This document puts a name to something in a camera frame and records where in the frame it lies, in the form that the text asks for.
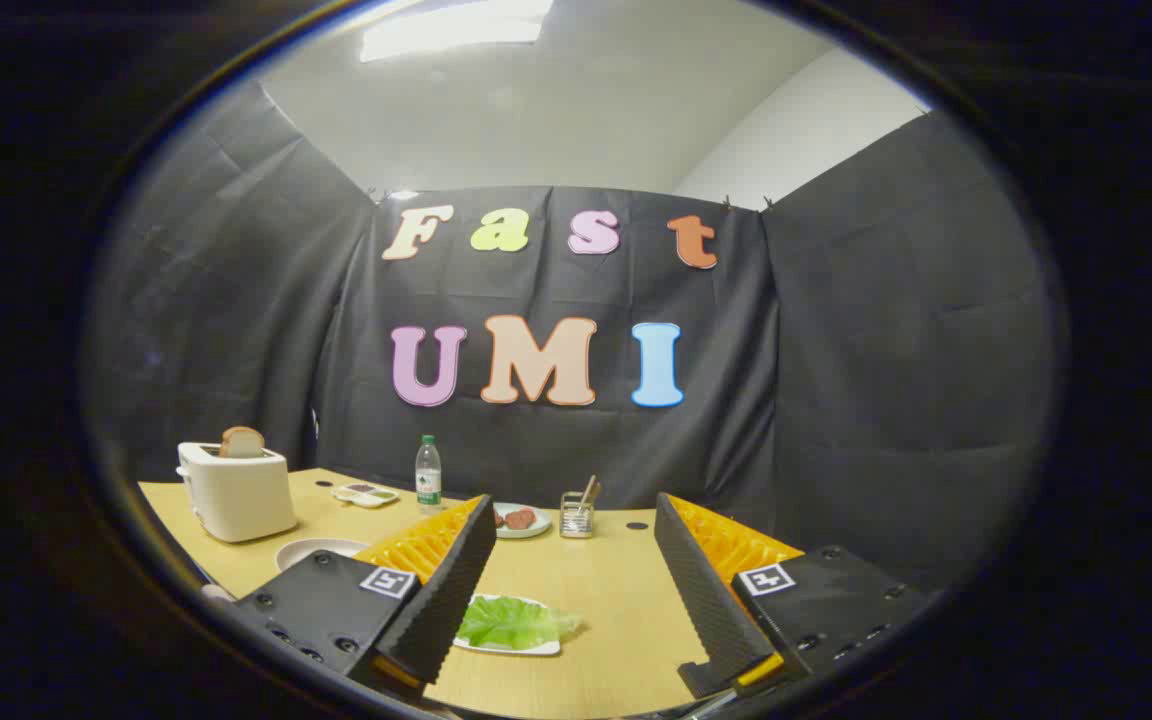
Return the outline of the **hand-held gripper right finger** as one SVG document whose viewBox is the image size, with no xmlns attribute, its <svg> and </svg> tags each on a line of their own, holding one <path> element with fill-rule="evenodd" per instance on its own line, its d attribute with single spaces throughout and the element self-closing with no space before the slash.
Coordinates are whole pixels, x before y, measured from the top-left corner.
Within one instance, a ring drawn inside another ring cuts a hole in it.
<svg viewBox="0 0 1152 720">
<path fill-rule="evenodd" d="M 680 497 L 655 505 L 655 541 L 707 655 L 679 667 L 696 697 L 831 673 L 929 605 L 838 544 L 801 551 Z"/>
</svg>

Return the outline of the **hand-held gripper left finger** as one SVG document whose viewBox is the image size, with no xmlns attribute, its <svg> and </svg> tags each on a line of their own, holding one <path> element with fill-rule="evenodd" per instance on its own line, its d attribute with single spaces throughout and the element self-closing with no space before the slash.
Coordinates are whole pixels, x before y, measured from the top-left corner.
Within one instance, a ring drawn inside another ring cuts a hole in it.
<svg viewBox="0 0 1152 720">
<path fill-rule="evenodd" d="M 492 497 L 361 555 L 308 553 L 238 600 L 207 600 L 257 653 L 334 689 L 416 702 L 435 683 L 497 541 Z"/>
</svg>

